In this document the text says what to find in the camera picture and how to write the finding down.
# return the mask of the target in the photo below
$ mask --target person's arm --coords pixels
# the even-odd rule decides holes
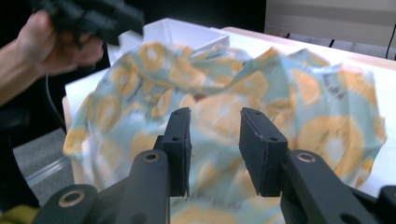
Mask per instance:
[[[32,15],[18,38],[0,49],[0,105],[45,75],[58,75],[100,61],[102,40],[84,35],[79,49],[71,34],[58,35],[45,11]]]

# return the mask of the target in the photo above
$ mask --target black object in hand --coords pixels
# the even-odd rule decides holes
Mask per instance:
[[[46,10],[56,30],[72,31],[80,46],[81,34],[91,34],[104,42],[119,45],[126,31],[143,34],[144,13],[122,0],[30,0],[34,11]]]

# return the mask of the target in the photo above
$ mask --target white surface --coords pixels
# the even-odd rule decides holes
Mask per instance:
[[[291,53],[302,48],[273,44],[261,39],[232,33],[230,33],[230,47],[244,49],[252,57],[259,56],[271,47],[281,49],[284,53]],[[312,47],[310,50],[320,54],[323,48]],[[361,187],[361,190],[376,197],[381,187],[385,185],[396,185],[396,106],[393,103],[394,99],[396,99],[396,88],[394,88],[396,83],[396,72],[384,68],[349,62],[347,57],[340,53],[322,56],[331,64],[348,63],[358,65],[372,70],[375,74],[378,105],[381,115],[386,118],[388,141],[381,148],[375,160],[372,174]],[[70,104],[72,119],[76,115],[84,98],[96,88],[97,82],[104,73],[105,71],[102,71],[66,85],[66,94]]]
[[[216,45],[230,44],[228,34],[217,29],[192,24],[173,19],[162,19],[149,23],[143,28],[144,36],[134,32],[126,32],[120,35],[120,46],[108,45],[108,59],[110,65],[125,52],[135,49],[148,42],[162,42],[165,45],[184,45],[192,49],[211,49]]]

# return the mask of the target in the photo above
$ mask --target wall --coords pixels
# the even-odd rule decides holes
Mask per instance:
[[[395,0],[267,0],[265,33],[387,46],[395,23]]]
[[[203,26],[235,26],[264,30],[265,0],[124,0],[145,12],[146,22],[163,18],[188,21]]]

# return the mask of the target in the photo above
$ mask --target white box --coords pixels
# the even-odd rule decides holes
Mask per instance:
[[[216,45],[230,45],[229,35],[222,31],[173,19],[147,24],[143,31],[144,43],[160,41],[166,45],[187,45],[196,50],[212,49]]]
[[[143,33],[142,37],[134,32],[126,32],[119,37],[119,47],[108,45],[110,65],[125,52],[153,41],[165,45],[187,45],[195,50],[212,49],[216,45],[230,46],[229,35],[221,30],[173,19],[149,23],[143,27]]]

